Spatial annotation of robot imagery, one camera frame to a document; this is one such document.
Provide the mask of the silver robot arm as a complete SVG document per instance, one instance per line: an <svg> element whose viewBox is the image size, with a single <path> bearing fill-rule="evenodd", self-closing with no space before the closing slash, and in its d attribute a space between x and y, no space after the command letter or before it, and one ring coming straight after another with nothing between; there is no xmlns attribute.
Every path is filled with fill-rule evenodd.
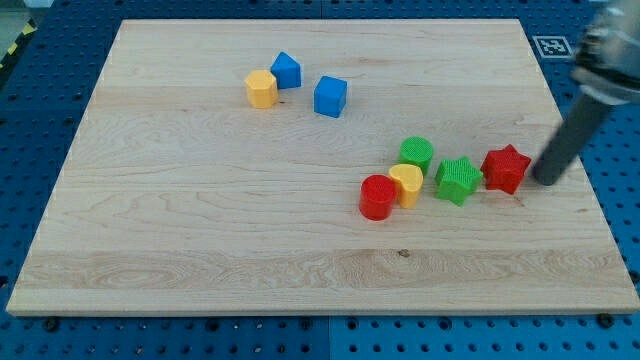
<svg viewBox="0 0 640 360"><path fill-rule="evenodd" d="M607 105L639 102L639 0L599 8L578 43L572 77Z"/></svg>

